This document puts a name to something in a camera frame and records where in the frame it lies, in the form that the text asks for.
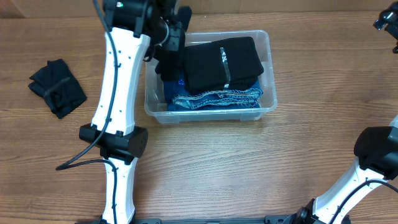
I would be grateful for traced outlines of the clear plastic storage bin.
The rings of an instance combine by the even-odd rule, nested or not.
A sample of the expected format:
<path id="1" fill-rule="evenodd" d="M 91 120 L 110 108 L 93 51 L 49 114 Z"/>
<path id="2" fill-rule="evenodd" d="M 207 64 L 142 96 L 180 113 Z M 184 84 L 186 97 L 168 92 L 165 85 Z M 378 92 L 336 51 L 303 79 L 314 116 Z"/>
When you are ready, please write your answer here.
<path id="1" fill-rule="evenodd" d="M 240 120 L 255 121 L 277 107 L 277 93 L 272 65 L 271 45 L 269 35 L 264 30 L 237 30 L 224 32 L 188 32 L 185 45 L 205 44 L 212 41 L 233 37 L 252 37 L 257 54 L 264 67 L 259 77 L 259 87 L 263 91 L 258 100 L 259 107 L 253 109 L 233 110 L 195 110 L 195 111 L 168 111 L 164 98 L 164 84 L 156 74 L 155 67 L 158 61 L 153 59 L 145 64 L 145 103 L 144 108 L 148 115 L 153 116 L 159 123 L 181 123 L 186 121 L 211 120 Z"/>

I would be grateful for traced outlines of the large black garment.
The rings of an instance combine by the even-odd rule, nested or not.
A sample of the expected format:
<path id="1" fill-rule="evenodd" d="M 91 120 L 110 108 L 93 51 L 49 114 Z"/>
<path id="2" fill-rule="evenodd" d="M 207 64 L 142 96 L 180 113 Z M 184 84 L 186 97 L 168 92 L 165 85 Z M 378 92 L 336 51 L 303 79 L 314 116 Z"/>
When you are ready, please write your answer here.
<path id="1" fill-rule="evenodd" d="M 185 47 L 185 86 L 189 92 L 247 90 L 264 72 L 252 37 L 235 37 Z"/>

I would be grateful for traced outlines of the black cloth bundle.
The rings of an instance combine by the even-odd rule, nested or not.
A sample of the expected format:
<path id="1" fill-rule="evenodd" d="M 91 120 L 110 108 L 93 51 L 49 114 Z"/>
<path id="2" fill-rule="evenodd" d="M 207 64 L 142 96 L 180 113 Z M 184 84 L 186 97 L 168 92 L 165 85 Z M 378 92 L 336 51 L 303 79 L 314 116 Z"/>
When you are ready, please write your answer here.
<path id="1" fill-rule="evenodd" d="M 181 7 L 179 18 L 182 22 L 184 35 L 180 43 L 180 48 L 177 52 L 170 52 L 165 50 L 155 50 L 154 58 L 158 60 L 155 68 L 156 74 L 160 75 L 163 82 L 176 82 L 179 79 L 180 72 L 183 67 L 183 56 L 185 50 L 185 33 L 188 29 L 190 19 L 192 16 L 192 9 L 189 6 Z"/>
<path id="2" fill-rule="evenodd" d="M 87 100 L 78 80 L 63 59 L 48 61 L 30 79 L 29 89 L 44 99 L 58 119 L 64 118 Z"/>

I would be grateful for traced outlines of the blue denim jeans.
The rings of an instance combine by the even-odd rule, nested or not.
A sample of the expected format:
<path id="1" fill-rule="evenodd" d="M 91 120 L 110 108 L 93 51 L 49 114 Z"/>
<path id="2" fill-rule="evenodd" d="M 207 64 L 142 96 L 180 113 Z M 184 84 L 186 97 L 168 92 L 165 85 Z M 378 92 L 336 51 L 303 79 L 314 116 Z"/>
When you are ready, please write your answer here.
<path id="1" fill-rule="evenodd" d="M 190 93 L 185 85 L 164 82 L 164 98 L 168 111 L 240 110 L 259 108 L 263 91 L 256 81 L 247 90 L 213 90 Z"/>

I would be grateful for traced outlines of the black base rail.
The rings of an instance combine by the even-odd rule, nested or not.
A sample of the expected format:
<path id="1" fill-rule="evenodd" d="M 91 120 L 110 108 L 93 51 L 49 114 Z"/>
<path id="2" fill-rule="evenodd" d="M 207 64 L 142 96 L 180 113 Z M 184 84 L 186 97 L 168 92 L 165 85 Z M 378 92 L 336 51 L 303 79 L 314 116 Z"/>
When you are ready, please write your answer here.
<path id="1" fill-rule="evenodd" d="M 185 220 L 161 220 L 135 219 L 133 224 L 278 224 L 296 223 L 297 218 L 302 219 L 296 213 L 291 215 L 266 215 L 264 218 L 221 218 L 221 219 L 185 219 Z"/>

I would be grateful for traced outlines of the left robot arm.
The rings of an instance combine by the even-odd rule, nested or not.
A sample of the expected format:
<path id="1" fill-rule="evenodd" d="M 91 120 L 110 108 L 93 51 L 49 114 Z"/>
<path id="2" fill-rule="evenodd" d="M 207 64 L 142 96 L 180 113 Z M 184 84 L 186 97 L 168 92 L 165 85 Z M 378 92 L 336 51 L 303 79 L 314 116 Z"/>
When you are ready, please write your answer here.
<path id="1" fill-rule="evenodd" d="M 133 223 L 134 173 L 148 131 L 136 126 L 134 104 L 143 62 L 155 49 L 178 49 L 178 1 L 104 1 L 106 59 L 101 94 L 80 139 L 100 149 L 106 169 L 106 203 L 99 223 Z"/>

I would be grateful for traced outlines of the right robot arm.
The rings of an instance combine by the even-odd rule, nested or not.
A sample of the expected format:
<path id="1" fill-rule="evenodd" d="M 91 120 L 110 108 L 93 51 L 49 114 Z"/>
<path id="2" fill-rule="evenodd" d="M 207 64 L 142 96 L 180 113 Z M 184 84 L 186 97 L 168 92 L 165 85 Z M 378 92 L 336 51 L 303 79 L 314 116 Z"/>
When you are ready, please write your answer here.
<path id="1" fill-rule="evenodd" d="M 349 169 L 323 195 L 311 200 L 284 223 L 349 223 L 348 213 L 367 194 L 397 177 L 397 118 L 388 126 L 368 127 L 354 145 Z"/>

